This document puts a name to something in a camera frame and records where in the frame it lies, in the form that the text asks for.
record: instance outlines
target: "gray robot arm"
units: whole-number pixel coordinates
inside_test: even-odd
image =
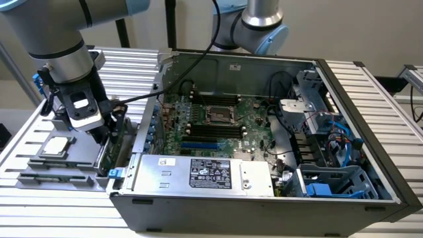
[[[281,23],[278,0],[220,0],[220,32],[214,51],[236,51],[238,48],[258,55],[273,55],[288,35]]]
[[[37,73],[49,86],[41,114],[47,115],[54,98],[62,108],[55,117],[67,127],[87,131],[103,143],[117,130],[113,113],[125,107],[107,100],[79,30],[147,9],[149,0],[0,0],[3,14]]]

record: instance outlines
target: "white wall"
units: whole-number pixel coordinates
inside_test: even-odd
[[[162,2],[133,17],[137,47],[166,45]],[[290,31],[280,55],[362,61],[377,75],[423,65],[423,0],[281,0],[281,6]],[[204,49],[212,1],[178,0],[175,11],[177,47]]]

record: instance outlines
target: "warning label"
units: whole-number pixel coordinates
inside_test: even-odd
[[[189,186],[232,189],[230,162],[228,160],[190,160]]]

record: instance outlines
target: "blue cable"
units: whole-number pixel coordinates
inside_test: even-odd
[[[329,121],[329,123],[334,124],[334,126],[337,126],[340,129],[342,129],[345,131],[346,136],[349,136],[349,130],[348,128],[344,127],[344,125],[341,125],[338,122],[336,121]]]

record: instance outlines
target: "black cable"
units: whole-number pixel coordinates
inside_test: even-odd
[[[278,73],[286,74],[286,75],[290,77],[290,80],[293,79],[293,76],[292,76],[288,72],[285,72],[285,71],[277,71],[277,72],[274,72],[274,73],[272,74],[270,80],[269,80],[269,99],[270,99],[270,97],[272,97],[272,81],[273,81],[274,76],[276,76]]]
[[[284,151],[284,152],[281,152],[281,153],[278,153],[278,154],[273,154],[273,153],[270,153],[268,150],[265,150],[265,152],[266,152],[269,155],[282,155],[282,154],[290,153],[290,152],[293,152],[293,151],[292,151],[292,150],[288,150],[288,151]]]
[[[133,102],[133,101],[137,101],[139,99],[143,99],[143,98],[149,98],[149,97],[154,97],[162,93],[166,93],[174,86],[175,84],[178,83],[178,81],[186,76],[186,74],[190,72],[190,70],[193,69],[193,67],[198,64],[198,62],[201,61],[201,59],[204,58],[204,56],[208,54],[208,52],[210,51],[210,48],[212,48],[212,45],[216,41],[216,38],[217,38],[217,34],[218,34],[218,30],[220,30],[220,9],[218,9],[218,5],[217,5],[217,2],[216,0],[212,0],[212,3],[213,3],[213,6],[216,8],[216,13],[217,13],[217,25],[216,25],[216,31],[213,33],[213,36],[212,36],[212,39],[210,39],[210,44],[209,46],[206,47],[206,49],[204,50],[201,56],[195,59],[195,61],[193,62],[193,64],[186,68],[186,70],[179,74],[179,76],[177,77],[177,79],[173,81],[173,83],[165,88],[162,89],[161,91],[158,92],[154,92],[154,93],[149,93],[146,95],[141,95],[141,96],[137,96],[134,98],[129,98],[126,100],[122,100],[118,102],[118,104],[125,104],[125,103],[129,103],[129,102]]]
[[[423,108],[423,106],[414,107],[414,115],[416,115],[416,117],[417,117],[416,109],[421,109],[421,108]]]
[[[416,121],[414,106],[412,103],[412,91],[413,91],[413,86],[410,86],[409,88],[409,106],[410,106],[412,120]]]
[[[423,112],[420,113],[420,116],[416,119],[414,105],[413,105],[413,102],[412,102],[412,91],[413,91],[413,87],[410,86],[410,90],[409,90],[410,114],[412,114],[412,120],[414,120],[414,122],[418,122],[423,119]]]
[[[179,84],[178,84],[178,90],[177,90],[177,94],[181,95],[181,89],[182,89],[182,85],[185,82],[190,82],[190,84],[193,85],[193,80],[191,79],[183,79]]]

